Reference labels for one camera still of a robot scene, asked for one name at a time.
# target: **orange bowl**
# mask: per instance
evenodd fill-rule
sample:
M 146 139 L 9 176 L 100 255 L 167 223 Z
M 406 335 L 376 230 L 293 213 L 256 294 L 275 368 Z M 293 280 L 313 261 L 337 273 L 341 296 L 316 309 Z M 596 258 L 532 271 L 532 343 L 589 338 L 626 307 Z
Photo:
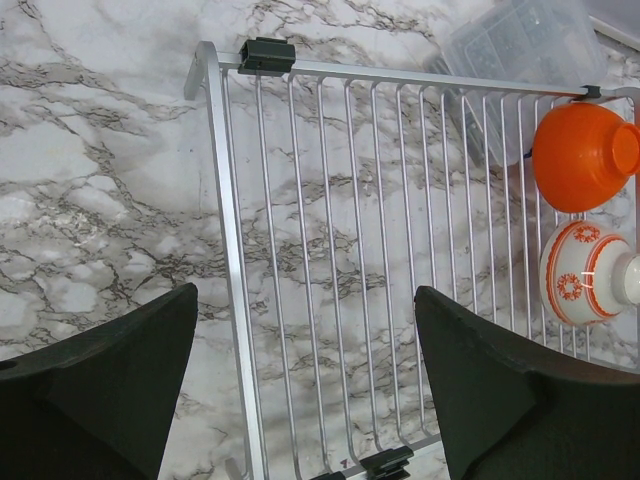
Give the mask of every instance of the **orange bowl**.
M 570 103 L 551 110 L 533 142 L 540 194 L 557 210 L 591 210 L 640 170 L 640 130 L 611 110 Z

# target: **white bowl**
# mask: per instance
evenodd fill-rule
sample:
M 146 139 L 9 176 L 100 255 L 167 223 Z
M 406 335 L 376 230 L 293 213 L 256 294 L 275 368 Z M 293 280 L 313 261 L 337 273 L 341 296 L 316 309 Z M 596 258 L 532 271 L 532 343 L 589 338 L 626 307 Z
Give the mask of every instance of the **white bowl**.
M 540 292 L 547 311 L 564 323 L 607 322 L 640 302 L 640 255 L 602 225 L 563 223 L 542 253 Z

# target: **black object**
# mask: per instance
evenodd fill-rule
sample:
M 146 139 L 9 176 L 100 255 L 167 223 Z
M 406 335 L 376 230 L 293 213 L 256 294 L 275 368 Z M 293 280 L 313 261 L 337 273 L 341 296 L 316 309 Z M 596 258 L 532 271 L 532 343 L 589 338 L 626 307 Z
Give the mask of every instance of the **black object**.
M 602 93 L 600 92 L 600 87 L 598 87 L 597 85 L 583 85 L 582 88 L 586 88 L 587 93 L 574 98 L 573 99 L 574 102 L 582 102 L 584 100 L 595 100 L 597 98 L 602 97 Z
M 296 49 L 286 40 L 257 37 L 244 42 L 240 50 L 242 62 L 238 73 L 281 77 L 296 63 Z
M 411 457 L 409 447 L 400 447 L 364 458 L 360 464 L 367 471 L 367 480 L 403 480 L 411 476 L 404 470 Z
M 640 478 L 640 375 L 545 348 L 429 287 L 415 308 L 452 480 Z
M 346 480 L 347 477 L 344 476 L 342 472 L 335 473 L 325 473 L 324 475 L 320 475 L 319 477 L 314 477 L 311 480 Z
M 0 479 L 155 479 L 191 351 L 197 289 L 0 362 Z

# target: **orange floral pattern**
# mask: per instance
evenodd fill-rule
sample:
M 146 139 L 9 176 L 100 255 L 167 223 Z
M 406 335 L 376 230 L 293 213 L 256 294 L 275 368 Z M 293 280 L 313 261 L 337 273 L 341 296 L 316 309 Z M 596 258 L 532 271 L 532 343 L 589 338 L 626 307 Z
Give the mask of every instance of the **orange floral pattern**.
M 573 302 L 582 295 L 582 282 L 575 273 L 565 273 L 560 276 L 556 284 L 558 293 L 565 300 Z
M 575 232 L 573 232 L 573 237 L 582 243 L 595 242 L 600 238 L 600 229 L 593 225 L 583 225 L 576 228 Z

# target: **marble surface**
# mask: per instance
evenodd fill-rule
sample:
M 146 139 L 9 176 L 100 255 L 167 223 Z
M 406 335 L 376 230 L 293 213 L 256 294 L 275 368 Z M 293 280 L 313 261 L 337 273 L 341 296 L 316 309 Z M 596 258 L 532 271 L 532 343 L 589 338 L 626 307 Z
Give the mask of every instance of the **marble surface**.
M 0 1 L 0 360 L 33 351 L 116 318 L 190 281 L 200 292 L 200 322 L 173 422 L 162 479 L 222 479 L 224 459 L 242 457 L 240 415 L 224 257 L 220 242 L 215 177 L 206 109 L 200 98 L 182 100 L 182 86 L 197 42 L 212 40 L 222 51 L 237 51 L 246 37 L 284 37 L 300 58 L 420 70 L 435 52 L 435 38 L 491 5 L 490 1 L 133 1 L 115 5 L 95 0 Z M 639 57 L 604 47 L 605 84 L 640 85 Z M 296 80 L 296 119 L 304 219 L 311 266 L 311 293 L 332 468 L 349 459 L 343 420 L 333 282 L 328 249 L 326 196 L 316 84 Z M 230 76 L 236 159 L 245 238 L 245 258 L 258 373 L 272 478 L 294 478 L 286 395 L 270 267 L 269 232 L 260 165 L 259 129 L 253 79 Z M 423 438 L 417 362 L 411 318 L 404 189 L 393 91 L 378 96 L 382 187 L 387 215 L 389 291 L 402 434 Z M 338 297 L 354 450 L 375 451 L 369 373 L 364 348 L 362 285 L 353 227 L 353 184 L 342 89 L 323 88 L 328 181 L 336 238 Z M 355 84 L 354 126 L 358 152 L 363 253 L 375 365 L 378 431 L 384 447 L 397 445 L 394 369 L 389 349 L 385 268 L 378 220 L 378 182 L 371 142 L 370 99 Z M 306 308 L 286 84 L 263 82 L 283 319 L 296 433 L 304 478 L 320 473 L 316 382 Z M 449 129 L 449 172 L 442 163 L 443 137 L 438 97 L 427 92 L 432 212 L 435 244 L 430 247 L 424 202 L 424 169 L 415 90 L 403 90 L 402 124 L 408 163 L 408 198 L 415 278 L 452 292 L 445 184 L 452 192 L 456 287 L 461 303 L 473 308 L 464 152 Z M 616 106 L 629 114 L 629 106 Z M 471 168 L 477 309 L 490 317 L 490 258 L 495 261 L 497 320 L 509 325 L 512 272 L 514 317 L 526 318 L 523 221 L 517 171 L 510 175 L 512 251 L 507 231 L 502 173 L 490 177 L 495 244 L 488 245 L 485 184 Z M 532 211 L 532 203 L 525 203 Z M 630 235 L 635 228 L 631 185 L 590 218 Z M 543 236 L 553 223 L 543 215 Z M 526 222 L 528 235 L 535 223 Z M 530 258 L 535 242 L 530 242 Z M 530 260 L 531 273 L 535 265 Z M 532 297 L 535 286 L 532 283 Z M 541 341 L 540 311 L 532 301 L 533 332 Z M 517 322 L 526 332 L 526 323 Z M 549 320 L 548 340 L 558 346 L 558 327 Z M 594 356 L 632 366 L 635 322 L 630 316 L 591 331 Z M 584 333 L 577 336 L 584 350 Z M 572 349 L 563 332 L 563 346 Z M 428 387 L 424 426 L 437 431 Z M 445 479 L 442 451 L 416 462 L 428 478 Z

